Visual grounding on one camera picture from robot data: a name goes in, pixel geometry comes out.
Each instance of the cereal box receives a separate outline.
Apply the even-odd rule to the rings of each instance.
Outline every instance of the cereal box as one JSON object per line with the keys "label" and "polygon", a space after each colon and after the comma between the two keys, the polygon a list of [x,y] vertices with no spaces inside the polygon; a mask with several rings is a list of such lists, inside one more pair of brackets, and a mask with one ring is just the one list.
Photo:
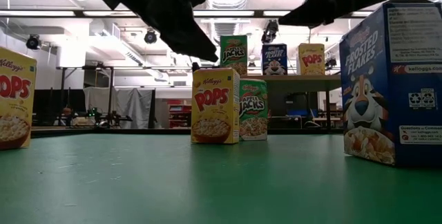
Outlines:
{"label": "cereal box", "polygon": [[247,75],[247,36],[221,36],[222,68],[234,68],[240,75]]}
{"label": "cereal box", "polygon": [[324,44],[300,44],[298,68],[301,75],[325,75]]}
{"label": "cereal box", "polygon": [[0,47],[0,150],[30,143],[37,61]]}
{"label": "cereal box", "polygon": [[262,74],[263,75],[287,74],[286,44],[262,45]]}
{"label": "cereal box", "polygon": [[239,141],[240,76],[232,68],[193,73],[191,140],[234,144]]}
{"label": "cereal box", "polygon": [[340,43],[345,153],[442,165],[440,3],[384,3]]}
{"label": "cereal box", "polygon": [[266,140],[267,114],[267,83],[241,79],[240,140]]}

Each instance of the green tabletop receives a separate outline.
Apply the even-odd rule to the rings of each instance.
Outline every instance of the green tabletop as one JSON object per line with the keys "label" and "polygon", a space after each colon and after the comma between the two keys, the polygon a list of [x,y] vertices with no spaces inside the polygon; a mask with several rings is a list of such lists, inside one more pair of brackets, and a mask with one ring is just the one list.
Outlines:
{"label": "green tabletop", "polygon": [[339,135],[66,136],[0,152],[0,223],[441,223],[441,186],[346,156]]}

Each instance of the tony the tiger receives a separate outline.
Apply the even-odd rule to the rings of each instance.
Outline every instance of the tony the tiger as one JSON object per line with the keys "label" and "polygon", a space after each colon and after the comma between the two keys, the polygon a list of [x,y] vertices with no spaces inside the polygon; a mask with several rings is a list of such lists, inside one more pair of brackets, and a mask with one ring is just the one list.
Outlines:
{"label": "tony the tiger", "polygon": [[352,95],[344,105],[345,132],[365,127],[391,138],[391,133],[385,130],[385,123],[388,120],[388,105],[385,98],[375,90],[366,75],[352,76],[352,81],[354,82]]}

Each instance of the pops cereal box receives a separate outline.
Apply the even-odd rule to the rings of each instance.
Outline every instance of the pops cereal box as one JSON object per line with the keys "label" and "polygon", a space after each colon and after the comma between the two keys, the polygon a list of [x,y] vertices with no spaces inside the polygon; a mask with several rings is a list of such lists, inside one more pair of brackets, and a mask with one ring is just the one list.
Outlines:
{"label": "pops cereal box", "polygon": [[0,150],[30,144],[37,61],[0,47]]}
{"label": "pops cereal box", "polygon": [[241,79],[240,140],[266,140],[267,114],[267,83],[263,80]]}
{"label": "pops cereal box", "polygon": [[339,46],[345,153],[442,165],[440,3],[384,3]]}
{"label": "pops cereal box", "polygon": [[234,68],[240,75],[247,75],[247,36],[221,36],[222,68]]}
{"label": "pops cereal box", "polygon": [[263,75],[287,74],[286,44],[262,45],[262,74]]}
{"label": "pops cereal box", "polygon": [[191,141],[235,144],[239,141],[240,76],[232,68],[193,73]]}
{"label": "pops cereal box", "polygon": [[298,68],[301,75],[325,75],[324,44],[300,44]]}

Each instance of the security camera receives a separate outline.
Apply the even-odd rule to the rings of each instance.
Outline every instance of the security camera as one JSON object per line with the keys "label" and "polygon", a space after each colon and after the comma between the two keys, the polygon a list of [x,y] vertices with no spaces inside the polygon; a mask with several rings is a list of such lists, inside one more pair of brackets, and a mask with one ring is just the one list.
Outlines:
{"label": "security camera", "polygon": [[40,36],[37,34],[29,35],[29,39],[26,41],[26,48],[39,50],[41,48]]}
{"label": "security camera", "polygon": [[147,44],[154,44],[157,42],[157,34],[155,34],[154,30],[147,30],[146,35],[144,36],[144,41]]}

